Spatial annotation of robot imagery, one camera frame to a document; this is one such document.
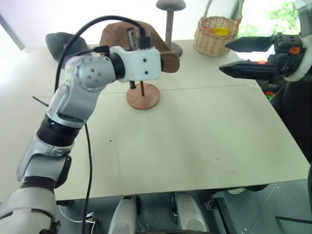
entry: wicker basket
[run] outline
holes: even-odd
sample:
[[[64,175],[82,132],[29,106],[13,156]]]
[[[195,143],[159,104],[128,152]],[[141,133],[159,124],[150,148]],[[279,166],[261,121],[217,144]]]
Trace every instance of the wicker basket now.
[[[237,37],[238,27],[241,19],[237,23],[226,17],[213,16],[207,18],[207,13],[212,0],[207,4],[204,17],[198,22],[198,27],[195,32],[194,47],[195,49],[208,56],[221,56],[229,52],[229,49],[224,45]],[[208,32],[203,27],[209,26],[211,28],[229,28],[230,33],[226,36],[218,36]]]

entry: yellow object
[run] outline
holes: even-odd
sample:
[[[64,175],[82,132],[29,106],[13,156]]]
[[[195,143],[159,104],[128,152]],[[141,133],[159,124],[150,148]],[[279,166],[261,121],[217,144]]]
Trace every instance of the yellow object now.
[[[213,28],[213,34],[218,36],[226,36],[230,34],[229,28]]]

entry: wooden stand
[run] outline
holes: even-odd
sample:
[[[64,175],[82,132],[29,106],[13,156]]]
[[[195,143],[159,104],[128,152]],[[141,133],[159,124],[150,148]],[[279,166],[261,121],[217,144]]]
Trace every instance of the wooden stand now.
[[[152,84],[136,84],[136,89],[129,89],[127,92],[127,102],[130,106],[138,110],[149,110],[156,106],[160,100],[159,90]]]

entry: table surface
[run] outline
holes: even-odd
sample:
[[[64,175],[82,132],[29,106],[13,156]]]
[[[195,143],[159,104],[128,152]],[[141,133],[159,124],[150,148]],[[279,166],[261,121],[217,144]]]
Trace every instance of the table surface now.
[[[309,165],[253,80],[234,79],[218,66],[234,52],[212,58],[192,41],[177,73],[153,81],[159,104],[139,111],[126,101],[128,84],[114,82],[99,95],[88,121],[93,155],[90,197],[250,186],[306,178]],[[0,79],[0,202],[19,186],[17,164],[50,102],[57,63],[46,47],[26,48]],[[89,162],[84,129],[57,200],[84,198]]]

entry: green foliage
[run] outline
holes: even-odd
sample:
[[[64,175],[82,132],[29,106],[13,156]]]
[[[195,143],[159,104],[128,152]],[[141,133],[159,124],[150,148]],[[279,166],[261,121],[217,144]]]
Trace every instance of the green foliage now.
[[[300,32],[297,27],[298,11],[294,10],[292,1],[284,3],[276,10],[266,12],[264,17],[266,19],[259,19],[259,25],[245,23],[243,18],[238,36],[270,36],[277,32],[283,34],[298,34]],[[270,24],[263,26],[263,21],[269,21]]]

